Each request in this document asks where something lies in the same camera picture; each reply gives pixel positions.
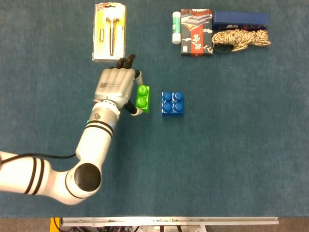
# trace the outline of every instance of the toy block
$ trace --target toy block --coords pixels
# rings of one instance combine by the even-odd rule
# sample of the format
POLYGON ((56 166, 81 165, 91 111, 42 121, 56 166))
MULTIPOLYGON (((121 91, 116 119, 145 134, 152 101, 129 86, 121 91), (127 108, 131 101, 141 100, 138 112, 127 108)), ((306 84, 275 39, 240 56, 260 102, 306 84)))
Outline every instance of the toy block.
POLYGON ((150 87, 140 85, 137 88, 136 107, 140 108, 144 113, 149 113, 150 103, 150 87))
POLYGON ((183 115, 182 92, 162 92, 162 115, 183 115))

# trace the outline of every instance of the white glue stick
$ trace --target white glue stick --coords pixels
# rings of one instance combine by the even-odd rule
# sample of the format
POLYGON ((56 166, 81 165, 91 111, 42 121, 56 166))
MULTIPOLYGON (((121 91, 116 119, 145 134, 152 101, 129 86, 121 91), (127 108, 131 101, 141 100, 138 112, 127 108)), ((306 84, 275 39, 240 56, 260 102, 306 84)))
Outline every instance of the white glue stick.
POLYGON ((180 12, 175 11, 173 13, 173 33, 172 33, 172 42, 173 44, 180 44, 181 42, 181 26, 180 26, 180 12))

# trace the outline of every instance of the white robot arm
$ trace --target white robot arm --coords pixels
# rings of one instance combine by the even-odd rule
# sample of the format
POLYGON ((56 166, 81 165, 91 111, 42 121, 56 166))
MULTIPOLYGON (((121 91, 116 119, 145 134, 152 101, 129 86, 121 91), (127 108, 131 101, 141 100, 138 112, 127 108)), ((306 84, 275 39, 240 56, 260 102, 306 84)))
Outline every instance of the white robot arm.
POLYGON ((76 148, 80 160, 71 170, 54 171, 46 160, 31 155, 0 152, 0 190, 52 197, 77 204, 102 185, 102 165, 108 152, 120 109, 142 113, 130 101, 134 80, 142 83, 141 71, 131 69, 135 55, 118 60, 102 72, 89 121, 76 148))

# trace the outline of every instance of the green lego block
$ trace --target green lego block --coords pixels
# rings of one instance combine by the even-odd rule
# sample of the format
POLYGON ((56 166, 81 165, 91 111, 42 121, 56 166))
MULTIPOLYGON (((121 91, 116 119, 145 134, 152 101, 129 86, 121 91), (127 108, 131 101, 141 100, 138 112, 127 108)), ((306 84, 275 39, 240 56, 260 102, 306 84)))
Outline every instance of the green lego block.
POLYGON ((143 110, 144 113, 149 113, 150 103, 150 87, 140 85, 137 88, 136 107, 143 110))

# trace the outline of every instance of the rope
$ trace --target rope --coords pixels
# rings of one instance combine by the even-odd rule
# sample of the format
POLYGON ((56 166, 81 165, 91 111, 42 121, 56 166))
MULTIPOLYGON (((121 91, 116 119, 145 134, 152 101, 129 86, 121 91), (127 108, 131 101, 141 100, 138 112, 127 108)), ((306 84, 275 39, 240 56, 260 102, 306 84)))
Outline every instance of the rope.
POLYGON ((234 46, 232 52, 248 48, 249 44, 256 46, 268 46, 271 42, 268 40, 266 30, 247 31, 247 30, 226 30, 213 35, 213 45, 231 44, 234 46))

